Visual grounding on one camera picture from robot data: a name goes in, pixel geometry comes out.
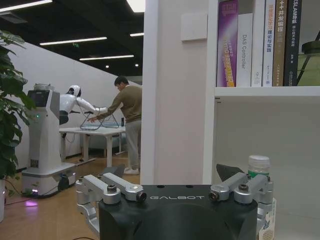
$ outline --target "black ceiling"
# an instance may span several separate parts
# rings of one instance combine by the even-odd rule
[[[0,9],[36,0],[0,0]],[[80,58],[134,55],[133,58],[82,61],[114,75],[141,76],[144,14],[135,13],[126,0],[53,0],[52,3],[11,11],[27,21],[0,18],[0,29],[20,35],[26,42],[79,61]],[[40,46],[40,43],[83,38],[106,40]]]

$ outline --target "gray pants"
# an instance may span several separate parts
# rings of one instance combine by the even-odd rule
[[[128,146],[129,168],[140,168],[141,120],[126,123],[125,135]]]

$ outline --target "table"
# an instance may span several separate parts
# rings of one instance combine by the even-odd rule
[[[87,130],[81,129],[80,127],[69,127],[69,128],[60,128],[59,129],[61,138],[60,138],[60,146],[61,146],[61,159],[64,161],[66,159],[66,134],[80,134],[83,135],[83,162],[81,164],[85,164],[87,162],[91,162],[95,160],[95,158],[89,159],[89,137],[91,135],[99,135],[104,136],[106,139],[106,166],[112,167],[112,136],[119,135],[119,152],[122,151],[122,133],[126,132],[125,127],[119,128],[111,128],[111,127],[100,127],[97,130]]]

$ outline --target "bottle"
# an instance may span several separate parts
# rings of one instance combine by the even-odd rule
[[[269,176],[270,159],[267,156],[249,156],[248,174],[254,178],[258,174]]]

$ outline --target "man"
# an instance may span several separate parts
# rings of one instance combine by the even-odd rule
[[[114,85],[120,91],[114,98],[112,105],[106,113],[90,118],[90,122],[101,120],[114,111],[122,103],[121,111],[125,117],[125,134],[128,146],[129,167],[124,170],[126,175],[138,175],[140,168],[140,149],[141,149],[141,116],[142,116],[142,88],[129,85],[124,76],[115,79]]]

